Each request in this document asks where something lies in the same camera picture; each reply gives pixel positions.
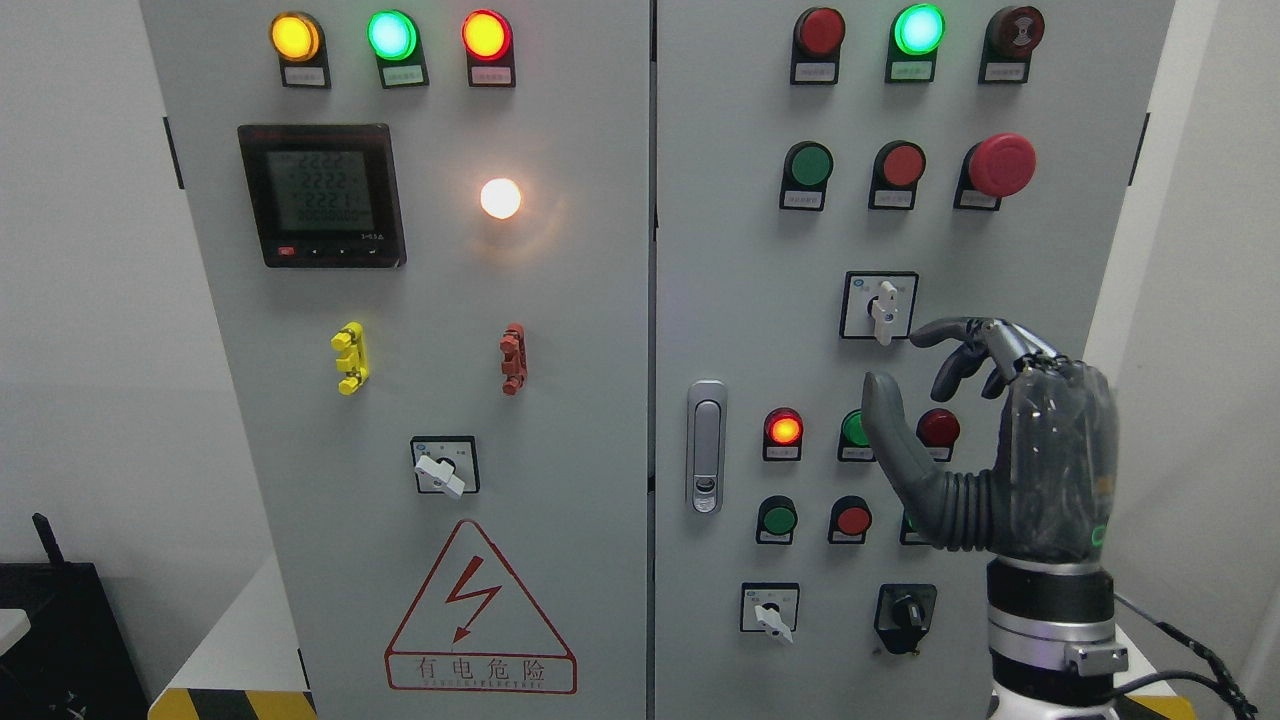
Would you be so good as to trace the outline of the gray robotic hand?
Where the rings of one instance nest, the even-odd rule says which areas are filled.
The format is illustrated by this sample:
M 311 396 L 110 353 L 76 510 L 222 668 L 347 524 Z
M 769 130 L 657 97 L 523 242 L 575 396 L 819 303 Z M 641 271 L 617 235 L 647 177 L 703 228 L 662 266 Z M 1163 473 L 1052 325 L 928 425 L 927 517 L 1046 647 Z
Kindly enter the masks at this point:
M 863 425 L 915 530 L 934 547 L 988 550 L 1030 562 L 1100 559 L 1114 506 L 1117 409 L 1103 373 L 1023 325 L 951 316 L 911 333 L 916 347 L 956 340 L 931 395 L 951 398 L 986 359 L 983 396 L 1004 396 L 995 465 L 947 471 L 906 424 L 899 386 L 869 372 Z

